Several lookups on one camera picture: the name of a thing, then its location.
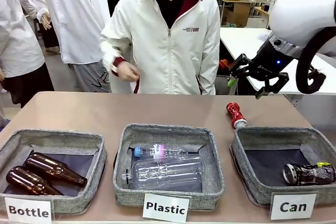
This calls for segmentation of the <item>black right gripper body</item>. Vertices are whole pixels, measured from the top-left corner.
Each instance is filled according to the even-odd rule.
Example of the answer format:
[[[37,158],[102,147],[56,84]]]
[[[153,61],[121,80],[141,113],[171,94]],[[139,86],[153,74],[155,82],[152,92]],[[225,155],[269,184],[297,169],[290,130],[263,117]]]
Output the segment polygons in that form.
[[[296,46],[278,37],[269,37],[251,60],[250,76],[258,81],[277,78],[296,55]]]

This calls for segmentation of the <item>bystander bare hand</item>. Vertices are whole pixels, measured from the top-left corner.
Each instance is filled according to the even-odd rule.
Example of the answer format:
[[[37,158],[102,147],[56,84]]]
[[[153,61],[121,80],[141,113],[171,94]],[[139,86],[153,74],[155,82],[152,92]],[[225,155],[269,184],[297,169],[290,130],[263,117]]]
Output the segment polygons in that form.
[[[42,14],[39,22],[42,24],[45,30],[51,29],[51,16],[48,12]]]

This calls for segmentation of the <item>person's right hand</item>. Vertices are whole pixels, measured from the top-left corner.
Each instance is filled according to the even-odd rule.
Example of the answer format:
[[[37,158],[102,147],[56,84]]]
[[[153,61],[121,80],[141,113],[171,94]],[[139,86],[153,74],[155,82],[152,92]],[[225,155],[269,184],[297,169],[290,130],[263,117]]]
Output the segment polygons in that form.
[[[124,81],[135,82],[140,78],[140,74],[137,68],[126,61],[121,62],[118,65],[117,70],[119,78]]]

